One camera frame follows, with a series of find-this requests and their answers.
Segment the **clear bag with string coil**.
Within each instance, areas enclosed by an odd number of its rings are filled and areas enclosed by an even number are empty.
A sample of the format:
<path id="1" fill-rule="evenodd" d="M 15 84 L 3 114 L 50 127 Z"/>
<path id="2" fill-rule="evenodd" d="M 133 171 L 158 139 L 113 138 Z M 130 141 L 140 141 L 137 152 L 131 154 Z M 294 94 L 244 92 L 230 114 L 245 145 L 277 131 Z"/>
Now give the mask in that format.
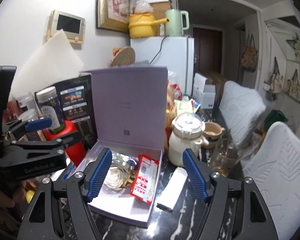
<path id="1" fill-rule="evenodd" d="M 112 152 L 112 162 L 104 179 L 102 190 L 107 194 L 119 194 L 130 189 L 139 167 L 137 157 Z"/>

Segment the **red white sachet packet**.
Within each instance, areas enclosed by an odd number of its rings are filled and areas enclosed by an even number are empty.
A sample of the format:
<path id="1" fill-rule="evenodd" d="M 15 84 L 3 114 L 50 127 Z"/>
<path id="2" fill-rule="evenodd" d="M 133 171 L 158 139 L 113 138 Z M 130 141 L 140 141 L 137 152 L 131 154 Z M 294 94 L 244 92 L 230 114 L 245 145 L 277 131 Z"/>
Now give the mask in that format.
<path id="1" fill-rule="evenodd" d="M 138 156 L 139 168 L 132 184 L 130 195 L 151 204 L 155 193 L 159 161 L 145 154 Z"/>

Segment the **plastic jar red contents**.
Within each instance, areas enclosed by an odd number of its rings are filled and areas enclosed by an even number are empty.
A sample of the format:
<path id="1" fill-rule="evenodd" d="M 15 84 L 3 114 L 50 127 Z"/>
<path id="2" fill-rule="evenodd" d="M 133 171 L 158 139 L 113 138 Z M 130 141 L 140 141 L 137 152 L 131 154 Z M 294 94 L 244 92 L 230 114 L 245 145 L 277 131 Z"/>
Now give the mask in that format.
<path id="1" fill-rule="evenodd" d="M 21 109 L 19 102 L 16 98 L 10 96 L 7 103 L 7 116 L 9 121 L 17 120 L 20 115 L 23 114 L 23 110 Z"/>

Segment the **red plastic stool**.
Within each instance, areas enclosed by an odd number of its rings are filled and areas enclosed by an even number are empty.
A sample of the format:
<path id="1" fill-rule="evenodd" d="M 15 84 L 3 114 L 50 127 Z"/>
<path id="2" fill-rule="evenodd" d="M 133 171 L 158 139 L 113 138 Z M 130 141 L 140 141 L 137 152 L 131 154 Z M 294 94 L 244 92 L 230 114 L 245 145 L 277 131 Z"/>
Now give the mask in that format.
<path id="1" fill-rule="evenodd" d="M 77 130 L 71 121 L 65 121 L 65 128 L 58 133 L 51 133 L 49 129 L 44 129 L 43 133 L 48 141 L 62 139 L 65 151 L 76 167 L 85 158 L 86 150 L 82 143 L 82 134 Z"/>

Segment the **yellow lemon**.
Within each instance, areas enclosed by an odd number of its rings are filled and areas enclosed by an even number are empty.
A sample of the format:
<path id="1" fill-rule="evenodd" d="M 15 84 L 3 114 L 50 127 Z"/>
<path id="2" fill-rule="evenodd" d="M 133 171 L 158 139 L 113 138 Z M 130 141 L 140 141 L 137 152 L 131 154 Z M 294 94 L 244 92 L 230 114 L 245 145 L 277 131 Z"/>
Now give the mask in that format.
<path id="1" fill-rule="evenodd" d="M 28 204 L 30 204 L 30 202 L 31 202 L 32 198 L 34 197 L 35 193 L 36 192 L 34 190 L 27 191 L 27 193 L 26 193 L 26 201 L 27 201 Z"/>

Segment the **beige ceramic bowl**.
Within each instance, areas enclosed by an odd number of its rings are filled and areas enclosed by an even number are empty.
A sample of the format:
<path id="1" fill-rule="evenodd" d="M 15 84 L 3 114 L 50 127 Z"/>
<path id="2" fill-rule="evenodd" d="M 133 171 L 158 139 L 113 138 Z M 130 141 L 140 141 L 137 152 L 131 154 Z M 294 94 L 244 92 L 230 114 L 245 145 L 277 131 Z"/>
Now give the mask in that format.
<path id="1" fill-rule="evenodd" d="M 225 128 L 219 124 L 215 122 L 205 122 L 205 129 L 202 132 L 204 137 L 203 147 L 206 149 L 214 148 L 224 132 Z"/>

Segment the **cream ceramic lidded jar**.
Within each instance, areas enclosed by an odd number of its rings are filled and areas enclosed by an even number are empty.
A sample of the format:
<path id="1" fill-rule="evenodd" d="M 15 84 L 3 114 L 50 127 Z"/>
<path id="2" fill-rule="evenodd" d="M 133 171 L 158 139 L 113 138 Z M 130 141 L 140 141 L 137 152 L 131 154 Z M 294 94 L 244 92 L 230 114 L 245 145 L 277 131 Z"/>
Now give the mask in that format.
<path id="1" fill-rule="evenodd" d="M 172 121 L 172 133 L 169 138 L 168 158 L 177 166 L 183 167 L 183 152 L 190 148 L 198 156 L 202 146 L 208 146 L 203 136 L 205 123 L 194 113 L 182 113 Z"/>

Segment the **black snack pouch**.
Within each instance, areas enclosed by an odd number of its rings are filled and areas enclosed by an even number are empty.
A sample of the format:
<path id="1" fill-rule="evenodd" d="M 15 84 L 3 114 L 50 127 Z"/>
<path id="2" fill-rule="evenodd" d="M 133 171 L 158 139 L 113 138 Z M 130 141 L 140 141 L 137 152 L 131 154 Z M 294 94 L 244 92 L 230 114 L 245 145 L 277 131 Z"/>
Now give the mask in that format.
<path id="1" fill-rule="evenodd" d="M 65 120 L 75 124 L 86 150 L 97 141 L 91 90 L 91 75 L 83 75 L 54 83 Z"/>

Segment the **lavender open gift box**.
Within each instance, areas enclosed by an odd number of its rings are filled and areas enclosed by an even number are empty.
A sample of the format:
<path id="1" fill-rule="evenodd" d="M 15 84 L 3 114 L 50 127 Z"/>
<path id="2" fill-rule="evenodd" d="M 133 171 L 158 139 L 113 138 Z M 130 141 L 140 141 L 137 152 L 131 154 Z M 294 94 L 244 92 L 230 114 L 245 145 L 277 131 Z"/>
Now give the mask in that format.
<path id="1" fill-rule="evenodd" d="M 162 66 L 131 65 L 85 72 L 91 74 L 98 140 L 76 171 L 83 171 L 103 148 L 129 157 L 143 153 L 159 161 L 151 204 L 130 196 L 128 189 L 118 194 L 101 189 L 89 207 L 111 219 L 147 228 L 164 155 L 168 70 Z"/>

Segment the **near white quilted chair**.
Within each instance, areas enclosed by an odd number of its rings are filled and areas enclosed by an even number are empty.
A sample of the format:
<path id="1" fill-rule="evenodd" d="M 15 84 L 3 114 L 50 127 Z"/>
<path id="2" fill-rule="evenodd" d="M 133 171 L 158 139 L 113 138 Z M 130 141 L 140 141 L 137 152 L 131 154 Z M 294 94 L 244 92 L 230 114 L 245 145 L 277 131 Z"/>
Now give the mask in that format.
<path id="1" fill-rule="evenodd" d="M 243 174 L 264 197 L 279 239 L 291 239 L 300 227 L 300 139 L 286 124 L 273 123 Z"/>

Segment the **far white quilted chair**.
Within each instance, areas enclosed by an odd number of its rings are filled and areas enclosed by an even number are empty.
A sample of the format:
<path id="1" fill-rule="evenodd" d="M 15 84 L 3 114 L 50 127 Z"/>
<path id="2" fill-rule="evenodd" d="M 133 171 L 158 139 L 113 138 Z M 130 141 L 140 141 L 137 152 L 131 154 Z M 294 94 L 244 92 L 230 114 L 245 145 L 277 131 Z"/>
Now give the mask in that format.
<path id="1" fill-rule="evenodd" d="M 250 138 L 266 106 L 258 91 L 226 81 L 219 110 L 236 146 Z"/>

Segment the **white cardboard box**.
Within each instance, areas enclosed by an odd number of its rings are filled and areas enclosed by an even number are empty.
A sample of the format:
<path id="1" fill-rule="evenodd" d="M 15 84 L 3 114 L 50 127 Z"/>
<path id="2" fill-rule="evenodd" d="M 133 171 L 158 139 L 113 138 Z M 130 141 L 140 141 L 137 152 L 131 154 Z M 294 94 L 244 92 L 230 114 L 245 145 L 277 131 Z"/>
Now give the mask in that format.
<path id="1" fill-rule="evenodd" d="M 193 99 L 202 109 L 213 109 L 216 97 L 215 85 L 210 85 L 208 78 L 199 73 L 194 75 Z"/>

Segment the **white refrigerator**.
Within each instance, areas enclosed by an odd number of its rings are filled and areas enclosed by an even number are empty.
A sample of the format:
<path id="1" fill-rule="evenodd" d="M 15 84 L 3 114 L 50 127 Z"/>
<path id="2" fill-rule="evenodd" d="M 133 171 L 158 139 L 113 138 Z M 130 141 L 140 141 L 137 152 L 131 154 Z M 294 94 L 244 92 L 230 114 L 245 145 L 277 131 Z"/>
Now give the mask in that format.
<path id="1" fill-rule="evenodd" d="M 194 39 L 191 37 L 132 38 L 136 62 L 148 61 L 153 66 L 165 66 L 176 74 L 175 81 L 182 93 L 191 96 L 194 74 Z"/>

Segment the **dark wooden door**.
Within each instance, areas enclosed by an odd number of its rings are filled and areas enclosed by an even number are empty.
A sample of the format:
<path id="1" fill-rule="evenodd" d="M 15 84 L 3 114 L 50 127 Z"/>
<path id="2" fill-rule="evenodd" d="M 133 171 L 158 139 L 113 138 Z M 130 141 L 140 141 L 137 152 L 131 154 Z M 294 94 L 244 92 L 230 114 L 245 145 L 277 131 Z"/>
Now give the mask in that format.
<path id="1" fill-rule="evenodd" d="M 193 28 L 194 69 L 203 74 L 207 71 L 221 74 L 223 33 L 218 30 Z"/>

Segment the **yellow enamel pot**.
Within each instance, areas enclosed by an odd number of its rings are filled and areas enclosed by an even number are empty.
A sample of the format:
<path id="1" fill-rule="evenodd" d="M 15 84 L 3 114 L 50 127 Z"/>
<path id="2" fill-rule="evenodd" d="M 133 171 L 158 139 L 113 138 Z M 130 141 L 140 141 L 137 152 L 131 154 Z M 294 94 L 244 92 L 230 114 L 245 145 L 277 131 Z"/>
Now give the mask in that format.
<path id="1" fill-rule="evenodd" d="M 155 15 L 149 12 L 142 14 L 132 14 L 129 17 L 130 38 L 154 37 L 157 33 L 157 26 L 169 22 L 168 18 L 155 19 Z"/>

